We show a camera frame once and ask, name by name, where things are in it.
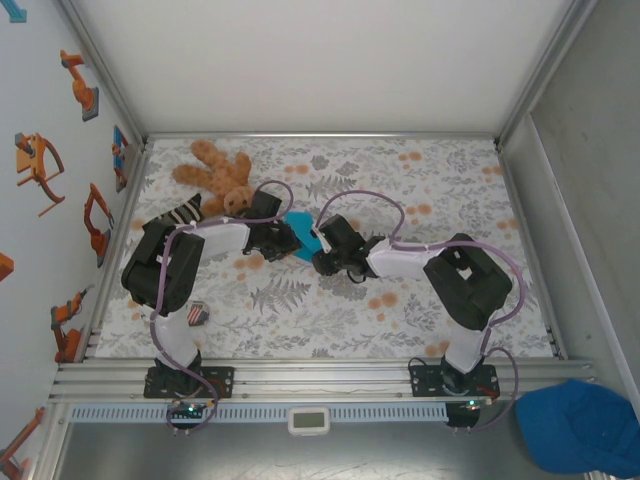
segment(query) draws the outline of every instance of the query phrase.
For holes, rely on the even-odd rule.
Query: brown teddy bear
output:
[[[193,142],[191,153],[210,170],[195,165],[179,165],[173,169],[173,178],[178,183],[205,188],[215,195],[202,205],[205,217],[238,213],[251,205],[254,190],[248,186],[251,160],[246,153],[238,152],[233,164],[208,140]]]

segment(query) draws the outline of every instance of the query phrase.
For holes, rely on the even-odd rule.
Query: small flag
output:
[[[199,327],[209,320],[209,307],[206,303],[194,300],[187,304],[187,323],[190,327]]]

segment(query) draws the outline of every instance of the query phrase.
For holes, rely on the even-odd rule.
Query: blue baseball cap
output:
[[[516,415],[529,453],[547,472],[640,475],[640,423],[631,403],[605,387],[569,380],[524,395]]]

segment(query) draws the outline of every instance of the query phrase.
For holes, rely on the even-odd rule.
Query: striped sock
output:
[[[142,228],[153,222],[154,220],[160,220],[161,222],[170,224],[187,224],[195,221],[196,223],[202,221],[204,215],[200,211],[200,202],[202,196],[198,193],[184,202],[182,205],[178,205],[176,208],[169,210],[168,212],[158,215],[145,223]]]

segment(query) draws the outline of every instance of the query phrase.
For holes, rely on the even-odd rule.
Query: leaf pattern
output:
[[[210,198],[171,177],[175,166],[199,163],[191,156],[191,141],[158,140],[151,148],[118,276],[142,238],[136,224],[198,192],[203,202]],[[215,142],[229,158],[238,151],[251,157],[252,185],[286,181],[294,192],[294,210],[313,218],[329,197],[365,188],[401,203],[406,221],[399,238],[404,241],[434,243],[465,232],[504,250],[523,269],[531,294],[520,315],[495,329],[490,346],[507,346],[517,356],[553,355],[490,139],[259,137]],[[286,200],[279,187],[268,191]],[[341,198],[327,212],[333,213],[344,215],[365,238],[388,235],[398,221],[394,208],[362,195]],[[190,332],[204,357],[407,358],[440,355],[450,338],[452,320],[428,281],[384,278],[355,285],[344,274],[321,277],[311,264],[293,256],[267,264],[250,259],[229,252],[200,264],[192,298],[205,301],[211,316]],[[514,287],[502,313],[516,302]],[[97,355],[155,354],[148,312],[133,305],[116,281]]]

